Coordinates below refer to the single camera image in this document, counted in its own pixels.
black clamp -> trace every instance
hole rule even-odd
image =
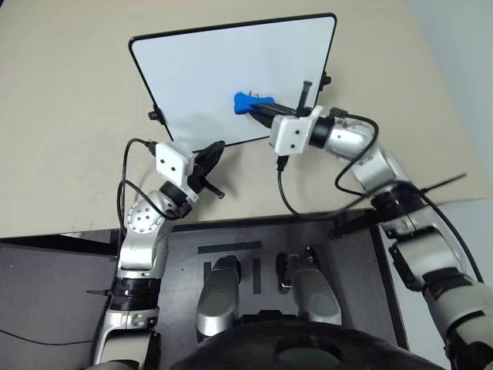
[[[320,79],[320,85],[318,86],[318,92],[321,93],[324,86],[329,85],[332,82],[332,77],[327,76],[325,71],[322,72],[322,78]]]
[[[166,120],[164,119],[161,109],[156,104],[153,104],[153,109],[152,112],[147,113],[149,119],[151,121],[159,121],[163,126],[166,126]]]

wire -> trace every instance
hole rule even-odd
[[[138,186],[136,186],[132,181],[129,180],[120,180],[118,183],[118,192],[121,192],[121,189],[125,187],[125,185],[128,185],[132,189],[134,189],[138,195],[140,195],[161,217],[164,217],[167,220],[178,220],[180,217],[172,214],[167,214],[166,212],[162,212],[155,203],[153,203],[150,198],[140,190]]]
[[[349,203],[348,205],[340,208],[339,210],[335,210],[333,212],[328,212],[328,213],[321,214],[321,215],[309,215],[309,214],[300,214],[299,212],[297,212],[295,209],[293,209],[291,207],[291,205],[287,201],[286,196],[284,194],[281,174],[282,174],[282,171],[278,171],[277,172],[277,184],[279,186],[280,196],[281,196],[281,199],[283,200],[284,205],[295,216],[301,217],[301,218],[304,218],[304,219],[308,219],[308,220],[333,220],[335,217],[337,217],[337,216],[341,215],[342,213],[348,211],[350,208],[352,208],[356,204],[358,204],[358,203],[362,202],[363,200],[371,197],[373,194],[375,194],[376,192],[380,191],[381,189],[383,189],[385,187],[388,187],[389,185],[399,185],[400,184],[400,185],[405,185],[407,187],[410,187],[413,191],[415,191],[416,193],[418,193],[419,197],[428,206],[430,206],[431,209],[433,209],[434,212],[444,221],[444,223],[447,225],[447,227],[450,229],[450,231],[453,233],[453,235],[457,239],[458,243],[461,245],[461,248],[464,251],[464,254],[466,255],[467,259],[469,260],[469,264],[471,265],[472,270],[475,273],[476,279],[480,283],[483,283],[484,282],[483,277],[481,276],[481,272],[479,271],[479,267],[476,264],[476,261],[475,261],[474,257],[472,256],[472,253],[469,250],[468,245],[466,244],[466,242],[462,238],[462,236],[459,234],[458,230],[455,228],[455,226],[453,225],[453,223],[450,222],[450,220],[447,218],[447,216],[445,216],[445,214],[440,210],[440,208],[438,208],[438,206],[430,198],[428,198],[426,195],[424,195],[424,191],[423,190],[419,190],[412,183],[409,183],[407,181],[402,181],[402,180],[389,181],[389,182],[384,183],[383,185],[381,185],[381,186],[379,186],[379,187],[377,187],[377,188],[375,188],[373,190],[368,191],[365,194],[362,194],[356,200],[354,200],[351,203]],[[424,188],[424,189],[426,191],[429,191],[431,189],[435,189],[438,186],[443,186],[443,185],[446,185],[448,183],[451,183],[452,181],[459,180],[459,179],[461,179],[463,177],[464,177],[464,174],[461,174],[459,176],[452,177],[449,180],[442,181],[441,183],[437,183],[437,184],[435,184],[435,185],[433,185],[431,187]]]
[[[294,208],[291,207],[289,202],[287,201],[286,195],[284,194],[284,189],[283,189],[283,181],[282,181],[282,171],[277,171],[277,185],[279,187],[279,192],[280,192],[280,197],[283,200],[284,205],[292,214],[294,214],[297,217],[304,218],[307,220],[334,220],[336,217],[340,216],[344,212],[348,211],[355,205],[361,203],[363,200],[368,199],[372,195],[374,195],[376,192],[380,191],[384,187],[388,187],[389,185],[392,185],[394,183],[400,183],[401,181],[389,181],[387,183],[384,183],[383,185],[380,185],[379,187],[376,187],[373,190],[370,190],[364,194],[361,194],[356,200],[353,200],[349,204],[345,205],[342,208],[339,208],[338,210],[332,211],[332,212],[326,212],[325,214],[301,214],[297,212]]]
[[[123,163],[122,163],[122,180],[126,179],[126,164],[129,159],[129,151],[130,147],[134,143],[141,143],[144,146],[148,146],[149,142],[138,139],[136,137],[129,140],[129,142],[125,146],[125,152],[123,153]],[[125,223],[123,222],[123,218],[125,215],[125,187],[119,187],[116,192],[116,209],[118,211],[118,221],[120,224],[120,232],[119,232],[119,244],[121,244],[122,237],[126,235]]]
[[[353,194],[353,195],[363,195],[363,193],[360,193],[358,191],[354,191],[354,190],[350,190],[350,189],[346,189],[345,187],[342,187],[339,182],[340,182],[340,179],[342,178],[342,176],[344,176],[346,174],[346,172],[354,165],[356,164],[361,158],[363,158],[363,156],[368,152],[368,150],[370,150],[370,148],[377,142],[377,139],[378,139],[378,133],[380,132],[380,130],[378,129],[378,125],[375,121],[373,121],[372,119],[369,119],[367,117],[363,117],[363,116],[357,116],[357,115],[354,115],[354,114],[347,114],[346,115],[347,118],[352,118],[352,119],[357,119],[359,121],[363,121],[363,122],[366,122],[368,123],[370,126],[373,127],[373,130],[374,130],[374,134],[373,134],[373,137],[371,138],[370,142],[368,143],[368,145],[365,146],[365,148],[361,151],[361,153],[359,153],[357,156],[355,156],[355,158],[353,158],[346,166],[345,168],[342,169],[342,171],[339,172],[339,174],[337,175],[336,177],[336,180],[334,181],[334,186],[340,190],[340,191],[343,191],[345,193],[349,193],[349,194]]]
[[[450,179],[447,179],[447,180],[443,180],[440,183],[436,183],[435,185],[431,185],[430,187],[424,187],[424,188],[421,189],[421,192],[423,194],[426,194],[430,190],[434,190],[437,187],[443,187],[444,185],[448,185],[449,183],[453,183],[454,181],[460,180],[460,179],[462,179],[462,178],[464,178],[466,176],[467,176],[466,173],[461,173],[460,175],[451,177]]]
[[[440,210],[440,208],[438,208],[438,206],[430,200],[430,198],[428,198],[426,195],[424,195],[424,193],[421,190],[418,190],[418,189],[416,189],[416,190],[418,191],[421,199],[424,200],[424,202],[426,202],[428,204],[428,206],[430,206],[437,213],[437,215],[445,222],[445,224],[448,226],[450,231],[453,233],[453,235],[455,236],[455,238],[457,239],[457,241],[461,245],[462,250],[464,251],[466,257],[468,258],[469,264],[471,264],[472,270],[476,275],[476,279],[480,283],[484,283],[485,281],[483,280],[483,277],[481,276],[481,272],[479,271],[479,267],[476,264],[476,261],[475,261],[474,257],[472,256],[472,253],[469,250],[468,245],[465,243],[465,240],[459,234],[459,232],[457,231],[457,229],[455,228],[453,223],[448,219],[447,216],[445,216],[445,214]]]
[[[3,329],[0,329],[0,332],[7,334],[7,335],[10,335],[11,337],[20,339],[21,341],[28,341],[29,343],[34,343],[36,345],[81,345],[83,343],[91,343],[92,342],[92,340],[90,340],[90,341],[68,341],[66,343],[48,343],[45,341],[35,341],[33,339],[27,339],[27,338],[21,337],[20,335],[11,333],[10,331],[6,331]]]

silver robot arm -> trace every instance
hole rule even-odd
[[[323,108],[316,106],[305,109],[304,116],[286,116],[293,109],[278,114],[282,106],[275,104],[270,114],[268,105],[253,106],[252,116],[262,124],[270,115],[270,145],[279,156],[315,146],[348,161],[360,156],[374,136],[365,122],[341,109],[322,116]],[[407,288],[424,295],[453,367],[493,366],[493,291],[465,274],[464,254],[451,229],[377,142],[350,170],[365,191],[377,189],[371,204],[387,237],[396,240],[390,248],[394,266]]]
[[[159,367],[160,335],[154,327],[169,235],[175,220],[192,210],[203,188],[223,197],[206,180],[223,148],[224,142],[217,142],[195,156],[174,143],[156,144],[156,170],[167,181],[159,191],[151,191],[147,196],[160,212],[141,199],[126,215],[126,237],[94,347],[94,366],[90,369]]]

whiteboard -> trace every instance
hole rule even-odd
[[[171,138],[189,150],[269,136],[250,115],[235,115],[238,92],[296,108],[303,81],[318,86],[336,25],[333,14],[137,36],[129,48]]]

table surface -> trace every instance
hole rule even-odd
[[[433,192],[434,200],[491,196],[404,0],[6,0],[0,8],[0,237],[117,227],[116,185],[127,140],[169,140],[147,119],[151,99],[127,48],[132,36],[318,12],[337,16],[327,64],[333,82],[318,103],[375,119],[382,146],[418,186],[468,173]],[[287,214],[275,161],[266,140],[226,148],[210,174],[226,196],[219,201],[204,193],[186,222]],[[162,183],[153,167],[144,149],[132,151],[129,178],[145,191]],[[341,168],[320,150],[295,156],[284,171],[290,202],[304,212],[344,205],[351,196],[333,185]],[[351,175],[343,184],[357,189]]]

